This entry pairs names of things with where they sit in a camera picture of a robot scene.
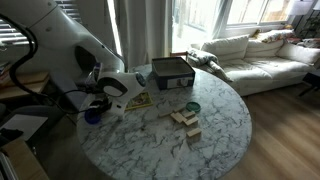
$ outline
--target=black cable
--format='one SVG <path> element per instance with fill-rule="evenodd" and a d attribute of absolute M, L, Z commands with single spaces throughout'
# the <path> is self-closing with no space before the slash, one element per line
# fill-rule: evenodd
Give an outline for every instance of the black cable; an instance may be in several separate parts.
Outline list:
<path fill-rule="evenodd" d="M 16 62 L 11 66 L 11 68 L 10 68 L 10 70 L 9 70 L 9 75 L 10 75 L 10 78 L 11 78 L 12 82 L 13 82 L 16 86 L 18 86 L 20 89 L 22 89 L 23 91 L 26 91 L 27 93 L 29 93 L 29 94 L 31 94 L 31 95 L 34 95 L 34 96 L 36 96 L 36 97 L 48 97 L 48 96 L 45 95 L 45 94 L 36 93 L 36 92 L 28 89 L 26 86 L 24 86 L 24 85 L 18 80 L 18 78 L 17 78 L 17 76 L 16 76 L 16 71 L 17 71 L 17 69 L 18 69 L 22 64 L 24 64 L 24 63 L 27 62 L 29 59 L 31 59 L 31 58 L 34 56 L 34 54 L 37 52 L 37 50 L 38 50 L 38 45 L 35 45 L 35 47 L 36 47 L 35 49 L 33 48 L 32 39 L 30 38 L 29 34 L 27 33 L 27 32 L 31 32 L 31 31 L 30 31 L 30 30 L 25 30 L 25 29 L 23 29 L 19 24 L 17 24 L 16 22 L 12 21 L 11 19 L 9 19 L 8 17 L 6 17 L 6 16 L 4 16 L 4 15 L 2 15 L 2 14 L 0 14 L 0 17 L 1 17 L 3 20 L 9 22 L 9 23 L 10 23 L 11 25 L 13 25 L 15 28 L 17 28 L 17 29 L 21 32 L 21 34 L 23 34 L 23 35 L 27 38 L 28 43 L 29 43 L 29 52 L 28 52 L 26 55 L 24 55 L 22 58 L 20 58 L 18 61 L 16 61 Z M 35 43 L 35 44 L 38 43 L 36 38 L 34 38 L 33 40 L 34 40 L 34 43 Z"/>
<path fill-rule="evenodd" d="M 87 93 L 86 91 L 83 91 L 83 90 L 80 90 L 80 89 L 74 89 L 74 90 L 66 91 L 66 92 L 63 92 L 62 94 L 59 94 L 58 98 L 61 97 L 61 96 L 65 96 L 66 94 L 71 93 L 71 92 L 84 92 L 84 93 Z"/>
<path fill-rule="evenodd" d="M 10 68 L 9 70 L 9 75 L 10 75 L 10 78 L 12 80 L 12 82 L 18 86 L 20 89 L 26 91 L 27 93 L 31 94 L 31 95 L 34 95 L 35 97 L 41 97 L 41 98 L 48 98 L 51 102 L 53 102 L 61 111 L 63 111 L 64 113 L 66 114 L 78 114 L 78 113 L 81 113 L 81 112 L 85 112 L 87 111 L 88 109 L 86 110 L 82 110 L 82 111 L 77 111 L 77 112 L 68 112 L 66 111 L 65 109 L 63 109 L 52 97 L 46 95 L 46 94 L 42 94 L 42 93 L 37 93 L 37 92 L 34 92 L 30 89 L 28 89 L 26 86 L 24 86 L 17 78 L 16 76 L 16 71 L 17 69 L 23 65 L 25 62 L 27 62 L 29 59 L 31 59 L 34 54 L 37 52 L 38 50 L 38 41 L 37 41 L 37 38 L 36 36 L 33 34 L 33 32 L 28 29 L 28 28 L 25 28 L 23 29 L 19 24 L 17 24 L 16 22 L 12 21 L 11 19 L 9 19 L 8 17 L 4 16 L 3 14 L 0 13 L 0 17 L 1 19 L 9 22 L 10 24 L 12 24 L 15 28 L 17 28 L 21 34 L 23 34 L 27 40 L 28 40 L 28 43 L 29 43 L 29 52 L 28 54 L 24 55 L 22 58 L 20 58 L 18 61 L 16 61 Z"/>

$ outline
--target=window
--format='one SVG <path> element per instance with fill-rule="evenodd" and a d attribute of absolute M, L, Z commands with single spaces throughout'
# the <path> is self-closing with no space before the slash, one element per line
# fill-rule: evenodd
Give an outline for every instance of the window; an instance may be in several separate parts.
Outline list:
<path fill-rule="evenodd" d="M 223 32 L 227 27 L 241 28 L 286 23 L 288 16 L 285 12 L 289 1 L 175 0 L 172 49 L 173 51 L 185 51 L 190 43 L 210 37 L 210 33 L 217 29 L 216 27 L 219 32 L 220 30 Z"/>
<path fill-rule="evenodd" d="M 228 24 L 261 24 L 287 21 L 290 0 L 236 0 L 232 2 Z"/>
<path fill-rule="evenodd" d="M 185 45 L 204 39 L 213 21 L 218 0 L 175 0 L 173 23 L 173 49 L 184 50 Z"/>
<path fill-rule="evenodd" d="M 80 14 L 75 0 L 55 0 L 59 7 L 74 20 L 81 22 Z M 0 19 L 0 42 L 5 45 L 27 44 L 26 37 L 10 24 Z"/>

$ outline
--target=box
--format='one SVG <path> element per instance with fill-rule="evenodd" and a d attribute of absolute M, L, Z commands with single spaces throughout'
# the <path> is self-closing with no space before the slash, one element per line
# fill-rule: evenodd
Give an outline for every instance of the box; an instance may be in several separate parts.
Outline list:
<path fill-rule="evenodd" d="M 196 74 L 181 57 L 152 59 L 152 72 L 160 90 L 193 86 Z"/>

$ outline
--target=couch cushion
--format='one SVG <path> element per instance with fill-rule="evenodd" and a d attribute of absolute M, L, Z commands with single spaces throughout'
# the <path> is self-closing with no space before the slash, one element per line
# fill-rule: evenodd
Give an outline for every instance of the couch cushion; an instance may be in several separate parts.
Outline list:
<path fill-rule="evenodd" d="M 221 61 L 220 66 L 233 81 L 271 79 L 271 76 L 267 72 L 241 59 Z"/>
<path fill-rule="evenodd" d="M 283 45 L 283 40 L 264 43 L 259 40 L 249 40 L 245 57 L 272 57 Z"/>
<path fill-rule="evenodd" d="M 236 36 L 205 42 L 201 50 L 216 55 L 219 61 L 244 58 L 249 38 Z"/>
<path fill-rule="evenodd" d="M 266 71 L 274 80 L 303 76 L 315 69 L 307 64 L 279 57 L 245 58 L 244 61 Z"/>
<path fill-rule="evenodd" d="M 277 52 L 277 56 L 302 62 L 309 65 L 314 65 L 320 58 L 320 49 L 304 48 L 293 44 L 285 44 Z"/>

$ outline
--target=green object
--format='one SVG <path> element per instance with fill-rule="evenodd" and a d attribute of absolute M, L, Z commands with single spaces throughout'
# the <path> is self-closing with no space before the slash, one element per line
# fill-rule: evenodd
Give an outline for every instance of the green object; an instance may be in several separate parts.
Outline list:
<path fill-rule="evenodd" d="M 196 102 L 188 102 L 186 108 L 188 111 L 199 112 L 201 106 Z"/>

